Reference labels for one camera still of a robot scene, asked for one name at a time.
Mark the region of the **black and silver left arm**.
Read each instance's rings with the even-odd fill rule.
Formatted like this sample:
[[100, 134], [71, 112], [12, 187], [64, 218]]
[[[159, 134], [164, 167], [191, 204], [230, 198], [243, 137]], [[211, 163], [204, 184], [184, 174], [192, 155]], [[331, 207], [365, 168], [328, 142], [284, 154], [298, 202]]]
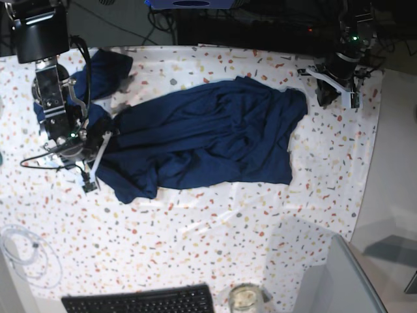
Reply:
[[348, 108], [361, 106], [360, 89], [370, 71], [359, 68], [360, 60], [375, 42], [371, 1], [342, 1], [338, 13], [334, 50], [316, 65], [317, 101], [325, 108], [337, 98]]

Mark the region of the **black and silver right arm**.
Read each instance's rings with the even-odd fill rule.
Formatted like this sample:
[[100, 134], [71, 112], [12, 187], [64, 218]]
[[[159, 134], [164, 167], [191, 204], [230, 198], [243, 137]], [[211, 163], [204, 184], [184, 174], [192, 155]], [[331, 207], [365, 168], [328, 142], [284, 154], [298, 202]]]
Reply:
[[[92, 100], [91, 57], [85, 41], [70, 36], [67, 27], [67, 1], [4, 1], [12, 22], [16, 55], [21, 64], [34, 63], [32, 93], [42, 110], [40, 130], [46, 136], [45, 148], [63, 162], [99, 162], [111, 132], [89, 134]], [[58, 63], [58, 56], [75, 45], [85, 60], [86, 92], [78, 97], [76, 79]]]

